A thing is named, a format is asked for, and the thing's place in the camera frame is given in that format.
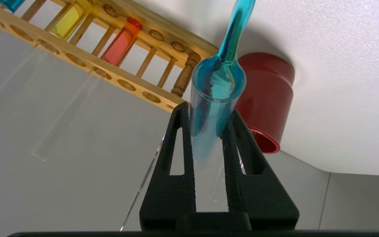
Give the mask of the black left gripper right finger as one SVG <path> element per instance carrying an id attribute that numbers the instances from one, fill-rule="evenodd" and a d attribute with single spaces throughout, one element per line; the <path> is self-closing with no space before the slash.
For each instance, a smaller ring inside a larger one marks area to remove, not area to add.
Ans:
<path id="1" fill-rule="evenodd" d="M 247 214 L 253 230 L 294 230 L 299 210 L 238 111 L 222 134 L 227 204 Z"/>

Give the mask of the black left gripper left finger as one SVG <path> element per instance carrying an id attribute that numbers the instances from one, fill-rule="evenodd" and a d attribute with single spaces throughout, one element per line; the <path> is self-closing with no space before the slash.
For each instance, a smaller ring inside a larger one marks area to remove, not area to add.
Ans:
<path id="1" fill-rule="evenodd" d="M 177 130 L 182 129 L 184 173 L 171 175 Z M 170 116 L 157 163 L 139 211 L 143 231 L 174 231 L 176 220 L 196 212 L 189 104 L 176 106 Z"/>

